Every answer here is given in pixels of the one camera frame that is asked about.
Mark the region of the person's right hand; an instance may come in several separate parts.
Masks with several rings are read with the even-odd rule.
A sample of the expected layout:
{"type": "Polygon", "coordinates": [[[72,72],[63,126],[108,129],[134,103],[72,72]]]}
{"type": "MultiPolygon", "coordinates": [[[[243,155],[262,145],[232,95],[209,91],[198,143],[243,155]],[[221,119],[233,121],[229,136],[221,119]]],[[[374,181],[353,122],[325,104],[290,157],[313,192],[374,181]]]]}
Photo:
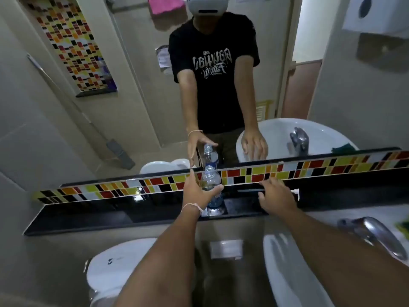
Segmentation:
{"type": "Polygon", "coordinates": [[[282,217],[285,214],[297,211],[297,204],[290,189],[283,180],[270,178],[259,182],[264,188],[264,194],[269,203],[269,209],[263,209],[268,214],[282,217]]]}

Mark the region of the person's left hand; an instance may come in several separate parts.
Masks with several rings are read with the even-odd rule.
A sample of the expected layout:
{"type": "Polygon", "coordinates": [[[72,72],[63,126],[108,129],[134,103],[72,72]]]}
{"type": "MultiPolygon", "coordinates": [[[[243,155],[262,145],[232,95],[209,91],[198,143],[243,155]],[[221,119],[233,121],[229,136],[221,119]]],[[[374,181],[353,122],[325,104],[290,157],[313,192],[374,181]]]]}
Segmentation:
{"type": "Polygon", "coordinates": [[[201,216],[204,209],[210,202],[207,201],[206,191],[203,190],[196,181],[195,173],[190,169],[189,175],[184,183],[183,202],[181,208],[182,216],[201,216]]]}

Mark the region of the clear plastic water bottle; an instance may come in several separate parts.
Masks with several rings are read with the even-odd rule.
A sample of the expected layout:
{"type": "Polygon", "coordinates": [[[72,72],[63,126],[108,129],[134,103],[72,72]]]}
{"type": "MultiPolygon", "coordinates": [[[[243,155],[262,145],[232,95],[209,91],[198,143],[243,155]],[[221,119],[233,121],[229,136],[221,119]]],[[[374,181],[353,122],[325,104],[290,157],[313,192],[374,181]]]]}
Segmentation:
{"type": "MultiPolygon", "coordinates": [[[[211,165],[205,167],[205,171],[202,174],[202,188],[205,191],[210,191],[214,187],[221,185],[222,180],[218,172],[211,165]]],[[[226,213],[226,206],[222,194],[214,196],[210,203],[207,205],[203,217],[217,217],[226,213]]]]}

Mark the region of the person's right forearm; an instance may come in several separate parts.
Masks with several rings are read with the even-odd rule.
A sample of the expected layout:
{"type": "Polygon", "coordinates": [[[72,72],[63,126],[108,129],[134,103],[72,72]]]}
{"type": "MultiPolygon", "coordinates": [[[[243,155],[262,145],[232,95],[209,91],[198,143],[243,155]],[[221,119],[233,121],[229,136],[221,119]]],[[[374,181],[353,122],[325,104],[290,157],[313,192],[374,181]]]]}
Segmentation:
{"type": "Polygon", "coordinates": [[[409,307],[409,267],[297,208],[275,214],[335,307],[409,307]]]}

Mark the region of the person's left forearm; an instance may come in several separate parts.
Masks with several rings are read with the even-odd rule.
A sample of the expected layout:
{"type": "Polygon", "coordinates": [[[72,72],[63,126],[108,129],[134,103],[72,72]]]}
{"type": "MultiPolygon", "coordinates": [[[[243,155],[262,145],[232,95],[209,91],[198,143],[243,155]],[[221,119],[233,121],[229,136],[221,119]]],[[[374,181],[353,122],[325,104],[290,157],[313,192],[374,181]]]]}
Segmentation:
{"type": "Polygon", "coordinates": [[[138,263],[114,307],[191,307],[198,218],[179,216],[138,263]]]}

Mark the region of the silver flush plate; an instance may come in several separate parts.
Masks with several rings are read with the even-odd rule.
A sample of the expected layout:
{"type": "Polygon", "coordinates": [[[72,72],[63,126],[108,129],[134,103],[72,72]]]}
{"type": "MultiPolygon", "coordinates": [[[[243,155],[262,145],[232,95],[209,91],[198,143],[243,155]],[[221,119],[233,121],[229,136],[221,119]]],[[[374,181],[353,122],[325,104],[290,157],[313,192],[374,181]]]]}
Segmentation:
{"type": "Polygon", "coordinates": [[[241,239],[210,242],[211,259],[241,259],[243,258],[244,242],[241,239]]]}

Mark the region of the colourful mosaic tile strip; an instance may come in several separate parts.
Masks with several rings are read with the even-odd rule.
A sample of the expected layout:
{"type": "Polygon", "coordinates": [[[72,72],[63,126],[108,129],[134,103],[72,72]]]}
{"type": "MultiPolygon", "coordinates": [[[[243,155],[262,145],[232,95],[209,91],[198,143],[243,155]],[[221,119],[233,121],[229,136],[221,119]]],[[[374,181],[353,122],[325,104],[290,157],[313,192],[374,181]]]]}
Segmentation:
{"type": "MultiPolygon", "coordinates": [[[[224,186],[236,186],[258,183],[270,177],[292,180],[400,168],[409,168],[409,151],[387,150],[357,155],[314,157],[311,160],[275,161],[266,165],[245,165],[216,171],[224,186]]],[[[32,199],[44,205],[55,205],[175,192],[183,189],[188,176],[188,170],[179,170],[149,174],[146,177],[87,182],[37,191],[32,194],[32,199]]]]}

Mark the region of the white ceramic sink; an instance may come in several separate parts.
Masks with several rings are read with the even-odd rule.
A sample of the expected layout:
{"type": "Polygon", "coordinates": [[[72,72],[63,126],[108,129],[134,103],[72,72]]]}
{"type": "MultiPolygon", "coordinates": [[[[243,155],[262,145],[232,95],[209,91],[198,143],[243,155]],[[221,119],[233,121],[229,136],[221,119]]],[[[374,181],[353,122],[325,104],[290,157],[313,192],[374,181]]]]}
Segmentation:
{"type": "MultiPolygon", "coordinates": [[[[311,211],[311,217],[331,226],[340,219],[374,217],[399,240],[409,256],[409,240],[397,225],[409,219],[409,205],[375,206],[347,210],[311,211]]],[[[288,228],[277,218],[269,219],[263,238],[264,261],[278,307],[335,307],[319,280],[304,261],[288,228]]]]}

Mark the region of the chrome sink faucet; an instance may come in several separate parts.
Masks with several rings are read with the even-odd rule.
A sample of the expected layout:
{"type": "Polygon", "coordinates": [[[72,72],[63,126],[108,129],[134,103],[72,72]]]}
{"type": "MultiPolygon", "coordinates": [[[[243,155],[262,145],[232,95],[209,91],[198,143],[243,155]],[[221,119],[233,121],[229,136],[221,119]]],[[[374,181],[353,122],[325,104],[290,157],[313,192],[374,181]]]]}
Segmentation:
{"type": "Polygon", "coordinates": [[[373,217],[339,219],[337,227],[372,246],[384,248],[387,253],[402,262],[409,260],[407,251],[397,237],[382,222],[373,217]]]}

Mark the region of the black stone ledge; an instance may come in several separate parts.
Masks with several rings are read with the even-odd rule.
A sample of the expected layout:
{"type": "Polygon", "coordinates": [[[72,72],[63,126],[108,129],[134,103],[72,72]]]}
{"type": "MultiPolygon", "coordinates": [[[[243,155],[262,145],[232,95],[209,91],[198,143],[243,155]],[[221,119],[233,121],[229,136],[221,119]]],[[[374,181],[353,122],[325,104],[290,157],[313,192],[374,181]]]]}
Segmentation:
{"type": "MultiPolygon", "coordinates": [[[[409,168],[286,180],[298,189],[303,211],[345,210],[409,204],[409,168]]],[[[226,212],[200,221],[266,215],[258,202],[257,183],[227,186],[222,196],[226,212]]],[[[26,236],[162,225],[181,211],[182,191],[46,205],[24,231],[26,236]]]]}

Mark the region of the green cloth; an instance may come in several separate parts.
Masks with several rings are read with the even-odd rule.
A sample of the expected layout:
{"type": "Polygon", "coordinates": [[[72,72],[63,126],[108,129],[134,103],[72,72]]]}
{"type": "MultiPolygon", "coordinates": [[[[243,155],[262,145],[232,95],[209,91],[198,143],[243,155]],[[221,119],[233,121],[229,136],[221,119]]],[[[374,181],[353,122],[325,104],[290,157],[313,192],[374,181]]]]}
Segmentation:
{"type": "Polygon", "coordinates": [[[403,234],[405,239],[409,241],[409,220],[399,222],[395,227],[403,234]]]}

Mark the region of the white paper towel dispenser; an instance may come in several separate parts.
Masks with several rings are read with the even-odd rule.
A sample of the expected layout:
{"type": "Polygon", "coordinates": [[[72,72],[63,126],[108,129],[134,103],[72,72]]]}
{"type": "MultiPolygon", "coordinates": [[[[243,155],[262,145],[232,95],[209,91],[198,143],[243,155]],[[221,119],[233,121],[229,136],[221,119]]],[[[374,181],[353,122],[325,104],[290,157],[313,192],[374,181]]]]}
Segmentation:
{"type": "Polygon", "coordinates": [[[350,0],[342,29],[409,40],[409,0],[350,0]]]}

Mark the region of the large wall mirror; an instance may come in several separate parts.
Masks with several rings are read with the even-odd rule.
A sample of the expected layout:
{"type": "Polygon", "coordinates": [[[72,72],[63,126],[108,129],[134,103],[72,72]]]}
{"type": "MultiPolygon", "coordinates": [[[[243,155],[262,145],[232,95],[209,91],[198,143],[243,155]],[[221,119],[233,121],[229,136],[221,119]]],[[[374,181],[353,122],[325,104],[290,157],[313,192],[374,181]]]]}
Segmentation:
{"type": "Polygon", "coordinates": [[[185,158],[180,96],[155,49],[184,11],[142,0],[77,0],[118,91],[76,98],[26,0],[0,0],[0,175],[27,192],[136,174],[153,156],[185,158]]]}

